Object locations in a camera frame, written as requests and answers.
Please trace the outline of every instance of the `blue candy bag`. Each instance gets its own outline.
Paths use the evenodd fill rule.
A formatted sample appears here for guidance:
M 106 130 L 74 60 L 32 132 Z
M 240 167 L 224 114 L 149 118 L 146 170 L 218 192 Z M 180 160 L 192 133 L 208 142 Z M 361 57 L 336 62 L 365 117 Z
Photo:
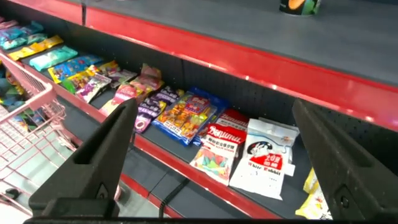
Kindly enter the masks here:
M 168 106 L 152 124 L 187 146 L 219 108 L 226 106 L 226 101 L 194 87 Z

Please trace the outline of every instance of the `green candy package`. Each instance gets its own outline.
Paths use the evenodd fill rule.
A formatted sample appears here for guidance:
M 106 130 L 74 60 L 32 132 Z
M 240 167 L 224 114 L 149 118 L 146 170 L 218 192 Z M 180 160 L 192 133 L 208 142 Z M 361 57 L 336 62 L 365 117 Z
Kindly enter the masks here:
M 49 53 L 31 59 L 29 61 L 29 65 L 34 67 L 37 71 L 41 71 L 45 68 L 49 68 L 58 63 L 69 60 L 77 54 L 78 52 L 76 50 L 63 46 L 60 49 L 55 49 Z
M 27 37 L 26 44 L 39 43 L 47 38 L 47 34 L 33 34 Z

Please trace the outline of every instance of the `shopping cart basket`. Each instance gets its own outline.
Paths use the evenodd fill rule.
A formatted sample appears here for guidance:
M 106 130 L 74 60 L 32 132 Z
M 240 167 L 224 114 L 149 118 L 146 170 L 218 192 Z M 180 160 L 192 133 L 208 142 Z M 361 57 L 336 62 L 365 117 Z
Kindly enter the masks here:
M 2 53 L 0 60 L 29 97 L 11 112 L 0 105 L 0 203 L 11 203 L 32 215 L 27 206 L 29 196 L 75 147 L 63 132 L 65 108 L 56 100 L 52 85 Z M 28 128 L 21 117 L 31 121 Z

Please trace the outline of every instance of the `gummy candy bag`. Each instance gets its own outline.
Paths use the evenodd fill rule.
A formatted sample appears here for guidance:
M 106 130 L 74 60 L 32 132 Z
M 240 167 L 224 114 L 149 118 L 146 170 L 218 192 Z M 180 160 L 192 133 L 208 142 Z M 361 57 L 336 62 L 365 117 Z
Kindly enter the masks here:
M 284 175 L 293 175 L 289 162 L 299 132 L 274 123 L 250 119 L 243 157 L 230 186 L 282 200 Z
M 304 204 L 295 212 L 309 220 L 332 220 L 328 204 L 323 196 L 319 182 L 316 181 L 310 191 L 310 195 Z
M 189 145 L 193 137 L 206 125 L 224 100 L 198 88 L 191 88 L 178 101 L 166 108 L 152 124 L 170 137 Z
M 235 155 L 245 139 L 245 131 L 209 124 L 203 145 L 190 165 L 228 186 Z

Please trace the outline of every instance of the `gray shelf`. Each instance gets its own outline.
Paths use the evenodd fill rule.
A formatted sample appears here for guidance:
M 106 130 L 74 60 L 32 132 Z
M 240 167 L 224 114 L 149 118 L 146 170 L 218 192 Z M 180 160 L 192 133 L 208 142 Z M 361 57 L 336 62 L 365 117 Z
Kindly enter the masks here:
M 322 1 L 312 17 L 280 0 L 87 0 L 89 7 L 165 24 L 398 86 L 398 5 Z

